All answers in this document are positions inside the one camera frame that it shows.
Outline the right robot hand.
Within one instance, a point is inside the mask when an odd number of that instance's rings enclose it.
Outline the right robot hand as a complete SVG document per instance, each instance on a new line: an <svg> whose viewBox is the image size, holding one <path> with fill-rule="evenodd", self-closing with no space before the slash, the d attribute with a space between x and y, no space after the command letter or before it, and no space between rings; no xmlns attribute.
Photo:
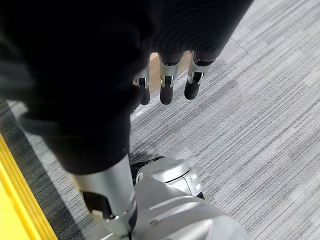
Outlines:
<svg viewBox="0 0 320 240"><path fill-rule="evenodd" d="M249 0L3 0L0 95L72 174L88 210L130 236L137 205L129 164L137 76L151 53L200 66L221 53Z"/></svg>

